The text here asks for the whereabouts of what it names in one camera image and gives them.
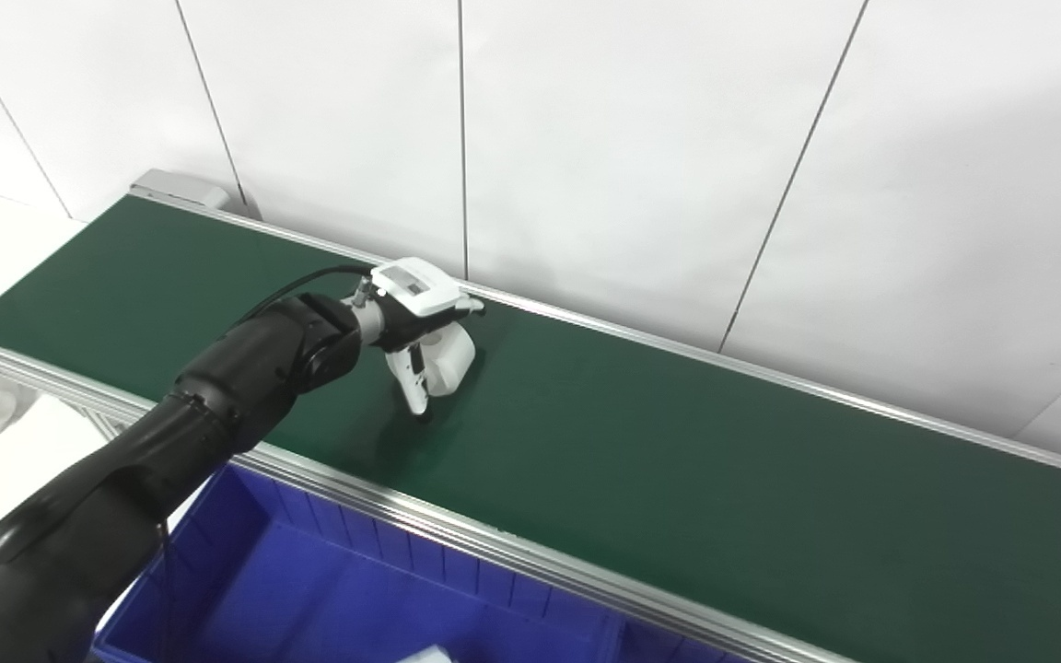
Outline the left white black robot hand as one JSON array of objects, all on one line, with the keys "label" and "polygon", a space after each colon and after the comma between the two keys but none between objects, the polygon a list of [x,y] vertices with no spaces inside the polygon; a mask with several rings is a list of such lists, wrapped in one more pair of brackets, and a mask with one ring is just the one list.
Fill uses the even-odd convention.
[{"label": "left white black robot hand", "polygon": [[416,257],[384,262],[367,269],[343,302],[363,343],[386,356],[414,418],[427,421],[431,399],[459,389],[476,357],[462,322],[483,316],[485,306],[453,276]]}]

